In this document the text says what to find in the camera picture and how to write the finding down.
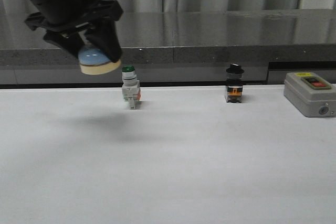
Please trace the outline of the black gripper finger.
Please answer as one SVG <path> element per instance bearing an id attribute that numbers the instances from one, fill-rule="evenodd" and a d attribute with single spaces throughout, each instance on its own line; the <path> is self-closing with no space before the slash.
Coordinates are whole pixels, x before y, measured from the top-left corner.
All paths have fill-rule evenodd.
<path id="1" fill-rule="evenodd" d="M 43 40 L 58 48 L 68 52 L 75 58 L 78 58 L 80 49 L 85 45 L 82 38 L 78 34 L 64 37 L 61 33 L 54 31 L 46 31 Z"/>
<path id="2" fill-rule="evenodd" d="M 122 49 L 117 37 L 115 23 L 110 19 L 99 19 L 93 23 L 94 28 L 86 31 L 86 39 L 99 48 L 106 57 L 117 62 L 122 55 Z"/>

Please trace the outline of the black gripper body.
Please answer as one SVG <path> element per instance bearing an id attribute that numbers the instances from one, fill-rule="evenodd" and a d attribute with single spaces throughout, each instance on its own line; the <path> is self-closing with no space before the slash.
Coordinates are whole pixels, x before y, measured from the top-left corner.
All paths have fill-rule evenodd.
<path id="1" fill-rule="evenodd" d="M 57 33 L 75 33 L 76 27 L 84 23 L 94 29 L 107 24 L 105 37 L 115 36 L 115 22 L 120 19 L 123 10 L 118 1 L 107 0 L 30 0 L 38 9 L 29 15 L 25 24 L 31 30 L 43 28 Z"/>

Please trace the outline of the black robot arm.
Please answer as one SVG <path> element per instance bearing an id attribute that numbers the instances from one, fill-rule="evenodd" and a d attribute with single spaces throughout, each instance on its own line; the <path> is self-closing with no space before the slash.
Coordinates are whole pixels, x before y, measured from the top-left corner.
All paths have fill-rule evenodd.
<path id="1" fill-rule="evenodd" d="M 29 15 L 25 24 L 43 28 L 44 41 L 77 57 L 85 38 L 108 59 L 117 62 L 122 55 L 115 22 L 123 10 L 116 0 L 30 0 L 38 12 Z"/>

